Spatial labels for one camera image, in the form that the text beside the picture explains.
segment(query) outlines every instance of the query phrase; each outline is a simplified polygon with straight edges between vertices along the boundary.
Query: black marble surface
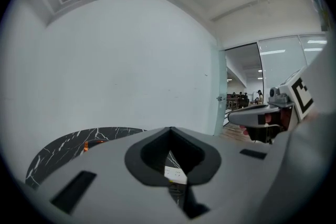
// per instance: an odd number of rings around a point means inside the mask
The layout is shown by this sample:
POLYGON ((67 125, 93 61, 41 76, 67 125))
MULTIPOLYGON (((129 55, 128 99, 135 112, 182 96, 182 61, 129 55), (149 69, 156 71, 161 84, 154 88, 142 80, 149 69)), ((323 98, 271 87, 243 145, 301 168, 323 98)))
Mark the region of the black marble surface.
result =
POLYGON ((171 183, 169 186, 169 193, 172 196, 175 203, 183 210, 185 201, 185 189, 186 185, 171 183))
MULTIPOLYGON (((36 189, 53 171, 81 155, 85 141, 93 139, 114 140, 143 132, 143 129, 129 127, 102 127, 87 129, 64 135, 46 145, 31 162, 26 175, 26 184, 36 189)), ((180 168, 170 152, 166 166, 180 168)))

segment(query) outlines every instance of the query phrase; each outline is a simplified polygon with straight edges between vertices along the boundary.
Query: glass door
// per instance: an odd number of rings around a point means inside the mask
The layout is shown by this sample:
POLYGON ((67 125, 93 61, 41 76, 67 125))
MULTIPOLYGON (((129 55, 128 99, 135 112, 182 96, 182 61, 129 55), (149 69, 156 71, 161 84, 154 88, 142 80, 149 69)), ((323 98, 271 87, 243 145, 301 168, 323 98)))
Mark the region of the glass door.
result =
POLYGON ((264 103, 267 103, 269 90, 307 66, 307 62, 298 36, 261 40, 258 46, 264 78, 264 103))
POLYGON ((227 95, 227 69, 225 51, 218 52, 219 63, 219 94, 217 97, 218 112, 214 135, 220 135, 223 131, 223 124, 226 110, 226 95, 227 95))

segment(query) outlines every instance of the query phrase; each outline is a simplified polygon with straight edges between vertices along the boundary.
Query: person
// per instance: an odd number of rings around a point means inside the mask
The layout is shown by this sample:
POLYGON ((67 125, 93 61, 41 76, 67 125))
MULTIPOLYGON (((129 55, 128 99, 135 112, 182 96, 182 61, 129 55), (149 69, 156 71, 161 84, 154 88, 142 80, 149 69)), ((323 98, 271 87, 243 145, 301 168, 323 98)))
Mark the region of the person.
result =
POLYGON ((242 98, 243 98, 243 95, 241 92, 239 92, 239 95, 238 95, 238 108, 242 108, 242 98))
POLYGON ((246 93, 241 94, 240 95, 240 103, 239 103, 240 107, 246 108, 248 106, 248 102, 249 102, 249 100, 248 100, 247 94, 246 93))
POLYGON ((258 104, 262 104, 264 102, 264 96, 262 95, 263 93, 259 90, 259 99, 258 99, 258 104))
POLYGON ((248 98, 248 96, 247 96, 247 92, 245 92, 244 99, 246 100, 247 105, 248 105, 249 102, 250 102, 250 100, 249 100, 249 98, 248 98))

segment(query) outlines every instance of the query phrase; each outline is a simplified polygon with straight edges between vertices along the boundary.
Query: black opening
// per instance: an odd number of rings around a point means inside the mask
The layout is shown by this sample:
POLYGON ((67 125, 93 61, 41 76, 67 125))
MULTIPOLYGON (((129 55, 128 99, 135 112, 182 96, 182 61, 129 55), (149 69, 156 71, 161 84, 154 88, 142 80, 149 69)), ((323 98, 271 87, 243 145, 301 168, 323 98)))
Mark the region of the black opening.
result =
POLYGON ((129 172, 148 186, 170 187, 164 177, 164 166, 171 151, 187 176, 184 191, 183 211, 190 217, 199 216, 209 209, 199 204, 191 186, 207 183, 221 165, 219 152, 212 146, 180 131, 167 127, 158 133, 133 144, 125 155, 129 172))
POLYGON ((264 159, 267 155, 267 153, 252 150, 242 150, 240 153, 257 159, 264 159))
POLYGON ((50 202, 64 211, 70 214, 80 198, 86 192, 88 187, 93 182, 96 174, 81 171, 55 198, 50 202))

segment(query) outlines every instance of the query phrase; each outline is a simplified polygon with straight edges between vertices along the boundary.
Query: white wall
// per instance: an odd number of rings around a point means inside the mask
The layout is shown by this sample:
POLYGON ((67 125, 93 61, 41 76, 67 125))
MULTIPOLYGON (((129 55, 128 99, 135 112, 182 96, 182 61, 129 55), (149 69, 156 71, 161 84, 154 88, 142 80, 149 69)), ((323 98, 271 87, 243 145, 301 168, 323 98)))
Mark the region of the white wall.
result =
POLYGON ((233 92, 239 94, 240 92, 244 92, 244 88, 245 88, 244 85, 235 79, 227 83, 228 94, 232 94, 233 92))
POLYGON ((45 145, 76 130, 214 132, 216 40, 166 0, 100 0, 43 32, 22 5, 11 26, 2 40, 1 146, 17 178, 45 145))
POLYGON ((271 0, 246 7, 216 22, 223 48, 300 33, 321 31, 311 0, 271 0))
POLYGON ((255 100, 253 94, 255 92, 258 92, 259 90, 263 92, 262 80, 258 80, 257 78, 255 78, 255 79, 252 79, 252 78, 247 79, 247 87, 244 89, 244 92, 247 92, 247 96, 248 96, 248 98, 249 98, 250 101, 255 100))
POLYGON ((235 55, 232 53, 232 50, 228 50, 225 52, 226 58, 226 67, 227 71, 244 87, 246 87, 246 75, 243 70, 243 67, 236 59, 235 55))

